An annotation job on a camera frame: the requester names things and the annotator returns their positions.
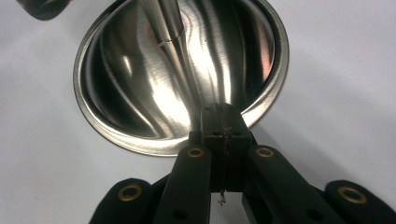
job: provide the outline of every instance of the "white surface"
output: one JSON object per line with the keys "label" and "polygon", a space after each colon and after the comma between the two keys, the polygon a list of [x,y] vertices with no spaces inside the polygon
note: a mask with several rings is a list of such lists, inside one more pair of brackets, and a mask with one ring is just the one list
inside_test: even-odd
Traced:
{"label": "white surface", "polygon": [[[111,2],[73,1],[43,22],[1,1],[0,223],[88,223],[118,181],[170,172],[174,159],[113,146],[78,109],[78,45]],[[290,69],[255,136],[314,186],[348,179],[395,209],[396,2],[270,3],[289,35]],[[211,223],[247,222],[233,199],[212,204]]]}

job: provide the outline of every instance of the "stainless steel bowl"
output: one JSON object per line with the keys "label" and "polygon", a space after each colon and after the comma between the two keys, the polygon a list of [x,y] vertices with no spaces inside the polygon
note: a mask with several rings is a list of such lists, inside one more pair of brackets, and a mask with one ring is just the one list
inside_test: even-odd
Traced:
{"label": "stainless steel bowl", "polygon": [[184,32],[159,44],[138,1],[118,1],[84,37],[74,72],[78,105],[120,147],[175,156],[200,108],[235,105],[248,127],[275,100],[289,45],[262,0],[179,0]]}

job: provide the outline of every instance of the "shiny silver bowl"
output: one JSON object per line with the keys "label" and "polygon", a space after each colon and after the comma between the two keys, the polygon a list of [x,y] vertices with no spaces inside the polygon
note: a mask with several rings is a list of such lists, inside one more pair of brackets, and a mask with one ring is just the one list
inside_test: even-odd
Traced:
{"label": "shiny silver bowl", "polygon": [[184,32],[159,44],[138,1],[117,1],[93,24],[74,71],[78,105],[120,147],[175,156],[200,109],[235,105],[248,127],[275,100],[289,45],[265,1],[179,0]]}

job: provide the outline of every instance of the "brass screw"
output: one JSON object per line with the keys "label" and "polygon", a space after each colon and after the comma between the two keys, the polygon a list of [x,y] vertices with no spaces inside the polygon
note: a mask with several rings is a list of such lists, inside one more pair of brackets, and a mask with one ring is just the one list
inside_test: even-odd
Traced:
{"label": "brass screw", "polygon": [[274,152],[271,149],[261,147],[256,150],[256,154],[261,156],[261,157],[273,157]]}
{"label": "brass screw", "polygon": [[187,155],[189,155],[189,157],[199,158],[199,157],[204,156],[204,151],[201,150],[200,148],[196,147],[196,148],[189,149],[187,151]]}
{"label": "brass screw", "polygon": [[133,201],[142,194],[142,191],[142,188],[136,184],[125,186],[119,191],[119,199],[123,202]]}
{"label": "brass screw", "polygon": [[358,203],[358,204],[367,203],[367,197],[356,189],[342,186],[338,188],[338,193],[350,203]]}

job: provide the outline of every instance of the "metal bowl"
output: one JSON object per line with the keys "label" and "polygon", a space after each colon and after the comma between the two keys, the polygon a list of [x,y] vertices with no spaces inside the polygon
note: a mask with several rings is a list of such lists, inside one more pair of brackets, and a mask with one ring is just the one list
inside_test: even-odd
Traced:
{"label": "metal bowl", "polygon": [[93,24],[74,71],[91,126],[134,152],[176,156],[200,108],[228,103],[252,126],[275,100],[289,45],[265,1],[179,0],[184,32],[158,44],[138,1],[117,1]]}

